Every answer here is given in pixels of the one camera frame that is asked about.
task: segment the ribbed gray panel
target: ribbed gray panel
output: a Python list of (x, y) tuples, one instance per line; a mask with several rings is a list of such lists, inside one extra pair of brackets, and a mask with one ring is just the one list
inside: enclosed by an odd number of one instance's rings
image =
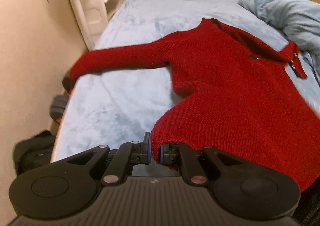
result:
[(10, 226), (297, 226), (291, 218), (253, 222), (220, 208), (202, 187), (181, 177), (128, 177), (105, 187), (86, 210), (56, 221), (18, 217)]

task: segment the light blue bed sheet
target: light blue bed sheet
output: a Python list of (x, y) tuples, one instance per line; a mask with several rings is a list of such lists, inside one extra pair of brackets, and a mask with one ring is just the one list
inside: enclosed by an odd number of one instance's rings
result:
[[(241, 28), (281, 50), (284, 36), (237, 4), (238, 0), (126, 0), (108, 24), (96, 48), (152, 42), (189, 30), (205, 18)], [(300, 94), (320, 114), (320, 88), (312, 68), (300, 57), (307, 80), (287, 66)], [(172, 92), (170, 69), (117, 70), (81, 77), (57, 137), (53, 161), (100, 144), (116, 149), (142, 141), (146, 131), (180, 99)]]

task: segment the red knit sweater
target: red knit sweater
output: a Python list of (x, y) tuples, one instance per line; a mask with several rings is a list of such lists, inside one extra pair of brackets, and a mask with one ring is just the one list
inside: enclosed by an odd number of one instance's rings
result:
[(184, 99), (155, 124), (154, 157), (164, 142), (212, 145), (283, 172), (305, 190), (320, 172), (320, 120), (284, 70), (291, 63), (306, 78), (298, 53), (294, 42), (277, 52), (243, 30), (203, 19), (152, 43), (87, 52), (70, 80), (171, 64), (173, 90)]

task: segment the mattress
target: mattress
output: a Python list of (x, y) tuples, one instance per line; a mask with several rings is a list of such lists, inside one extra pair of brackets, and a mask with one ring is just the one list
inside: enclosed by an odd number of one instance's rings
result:
[[(169, 33), (189, 30), (204, 18), (241, 28), (276, 50), (285, 37), (237, 4), (238, 0), (126, 0), (111, 19), (96, 48), (152, 42)], [(320, 115), (320, 87), (313, 69), (299, 56), (308, 79), (287, 74), (311, 108)], [(52, 161), (100, 144), (111, 149), (142, 141), (155, 122), (180, 97), (172, 91), (170, 67), (116, 70), (78, 79), (57, 136)]]

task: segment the red sweater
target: red sweater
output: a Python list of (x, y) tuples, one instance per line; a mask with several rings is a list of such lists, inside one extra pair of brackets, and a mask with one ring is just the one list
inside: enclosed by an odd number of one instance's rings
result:
[(173, 90), (184, 99), (155, 124), (153, 157), (164, 142), (212, 145), (283, 172), (305, 190), (320, 172), (320, 120), (284, 70), (306, 78), (289, 42), (277, 52), (216, 19), (142, 45), (96, 50), (72, 67), (70, 80), (118, 68), (171, 64)]

